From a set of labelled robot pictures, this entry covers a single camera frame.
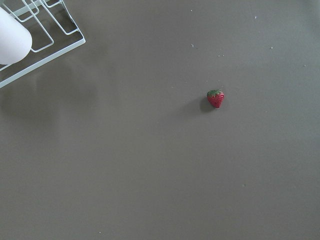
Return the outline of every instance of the white cup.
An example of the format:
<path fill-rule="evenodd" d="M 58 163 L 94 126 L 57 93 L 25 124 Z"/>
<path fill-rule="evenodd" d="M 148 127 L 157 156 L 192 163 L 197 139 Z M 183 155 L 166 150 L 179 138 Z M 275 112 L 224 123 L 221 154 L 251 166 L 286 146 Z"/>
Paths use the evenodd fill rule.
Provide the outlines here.
<path fill-rule="evenodd" d="M 24 59 L 32 47 L 30 32 L 0 7 L 0 64 Z"/>

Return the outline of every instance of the white cylindrical object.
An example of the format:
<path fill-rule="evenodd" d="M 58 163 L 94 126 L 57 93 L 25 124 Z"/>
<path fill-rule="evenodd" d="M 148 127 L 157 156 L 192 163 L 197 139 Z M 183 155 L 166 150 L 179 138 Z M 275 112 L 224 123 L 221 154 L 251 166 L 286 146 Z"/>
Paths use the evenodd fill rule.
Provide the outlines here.
<path fill-rule="evenodd" d="M 0 7 L 0 64 L 24 59 L 32 47 L 30 32 Z"/>

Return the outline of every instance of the toy strawberry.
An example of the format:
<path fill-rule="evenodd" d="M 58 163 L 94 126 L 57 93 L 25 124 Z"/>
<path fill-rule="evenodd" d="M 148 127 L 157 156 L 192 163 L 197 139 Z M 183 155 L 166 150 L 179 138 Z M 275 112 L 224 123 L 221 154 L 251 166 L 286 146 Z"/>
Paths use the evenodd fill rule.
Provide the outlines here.
<path fill-rule="evenodd" d="M 206 94 L 206 98 L 212 106 L 218 109 L 220 108 L 220 105 L 224 100 L 225 95 L 220 89 L 215 89 L 208 91 L 208 93 Z"/>

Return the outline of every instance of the dish rack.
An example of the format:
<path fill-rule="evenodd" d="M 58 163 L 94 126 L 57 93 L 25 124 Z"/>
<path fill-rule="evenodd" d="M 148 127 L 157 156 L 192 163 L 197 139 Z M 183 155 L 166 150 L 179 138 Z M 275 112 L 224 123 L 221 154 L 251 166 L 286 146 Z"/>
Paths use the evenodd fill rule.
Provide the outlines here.
<path fill-rule="evenodd" d="M 0 7 L 32 36 L 31 51 L 23 60 L 0 65 L 0 88 L 86 42 L 64 0 L 0 0 Z"/>

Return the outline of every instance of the red strawberry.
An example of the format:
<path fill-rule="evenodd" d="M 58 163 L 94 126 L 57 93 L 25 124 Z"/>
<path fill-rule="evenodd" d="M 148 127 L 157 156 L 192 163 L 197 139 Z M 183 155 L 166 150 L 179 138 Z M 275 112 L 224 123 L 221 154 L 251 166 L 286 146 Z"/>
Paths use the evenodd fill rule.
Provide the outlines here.
<path fill-rule="evenodd" d="M 220 89 L 215 89 L 208 91 L 208 93 L 206 94 L 206 98 L 212 106 L 218 109 L 220 108 L 220 105 L 224 100 L 225 95 Z"/>

